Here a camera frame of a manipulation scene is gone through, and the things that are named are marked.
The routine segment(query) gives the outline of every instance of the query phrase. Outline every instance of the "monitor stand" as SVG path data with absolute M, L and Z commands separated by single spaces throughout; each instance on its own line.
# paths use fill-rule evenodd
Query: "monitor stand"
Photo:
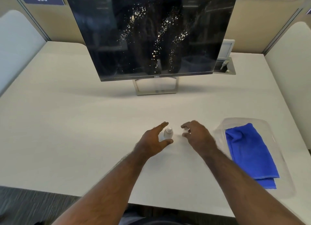
M 153 94 L 169 94 L 177 93 L 178 77 L 164 77 L 151 79 L 134 79 L 136 94 L 153 95 Z

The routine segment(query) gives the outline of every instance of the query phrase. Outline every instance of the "plastic tray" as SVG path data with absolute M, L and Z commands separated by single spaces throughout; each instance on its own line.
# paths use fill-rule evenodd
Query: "plastic tray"
M 278 199 L 285 199 L 294 196 L 296 191 L 293 180 L 290 176 L 290 172 L 287 168 L 280 148 L 275 141 L 270 125 L 266 121 L 251 118 L 224 119 L 219 127 L 214 130 L 214 138 L 218 148 L 230 159 L 232 159 L 227 145 L 225 130 L 228 128 L 242 126 L 248 123 L 252 123 L 254 128 L 261 135 L 262 140 L 266 144 L 280 175 L 280 178 L 274 179 L 276 183 L 276 189 L 268 189 L 267 191 Z

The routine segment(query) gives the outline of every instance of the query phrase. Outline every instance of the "blue microfiber cloth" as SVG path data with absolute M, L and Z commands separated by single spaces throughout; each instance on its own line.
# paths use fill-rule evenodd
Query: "blue microfiber cloth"
M 276 189 L 279 173 L 270 152 L 251 123 L 226 129 L 232 160 L 266 189 Z

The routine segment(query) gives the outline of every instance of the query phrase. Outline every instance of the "computer monitor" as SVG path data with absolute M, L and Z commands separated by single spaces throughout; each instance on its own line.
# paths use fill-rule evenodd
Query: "computer monitor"
M 101 81 L 212 74 L 236 0 L 68 0 Z

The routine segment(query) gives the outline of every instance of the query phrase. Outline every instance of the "hairy arm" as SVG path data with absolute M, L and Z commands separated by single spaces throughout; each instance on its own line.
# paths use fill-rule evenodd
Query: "hairy arm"
M 181 127 L 190 129 L 183 136 L 215 176 L 240 225 L 304 224 L 225 156 L 203 125 L 191 121 Z
M 167 122 L 146 131 L 133 152 L 121 160 L 80 200 L 52 225 L 117 225 L 126 209 L 132 189 L 147 160 L 173 140 L 159 142 Z

